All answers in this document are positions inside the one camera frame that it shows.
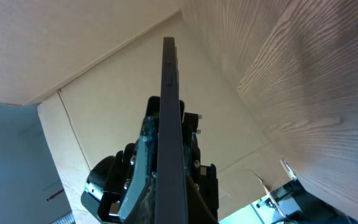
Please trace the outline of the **Samsung Galaxy smartphone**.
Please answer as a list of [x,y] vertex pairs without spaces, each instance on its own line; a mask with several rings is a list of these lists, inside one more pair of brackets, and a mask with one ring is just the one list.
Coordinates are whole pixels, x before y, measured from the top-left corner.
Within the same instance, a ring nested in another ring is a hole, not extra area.
[[175,39],[163,39],[155,223],[188,222]]

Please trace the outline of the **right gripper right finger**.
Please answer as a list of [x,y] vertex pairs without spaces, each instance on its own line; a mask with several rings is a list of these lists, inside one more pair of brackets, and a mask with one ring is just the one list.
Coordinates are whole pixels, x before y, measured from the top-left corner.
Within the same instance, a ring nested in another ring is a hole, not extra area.
[[218,222],[218,179],[216,166],[201,165],[201,151],[190,125],[182,126],[185,155],[186,201],[188,222],[213,224]]

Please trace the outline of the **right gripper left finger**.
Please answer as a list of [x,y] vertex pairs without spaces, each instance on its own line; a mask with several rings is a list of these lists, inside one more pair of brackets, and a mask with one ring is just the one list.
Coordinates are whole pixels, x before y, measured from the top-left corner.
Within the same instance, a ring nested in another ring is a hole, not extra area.
[[157,182],[158,134],[154,117],[142,122],[135,153],[130,159],[133,169],[119,209],[123,223],[153,223]]

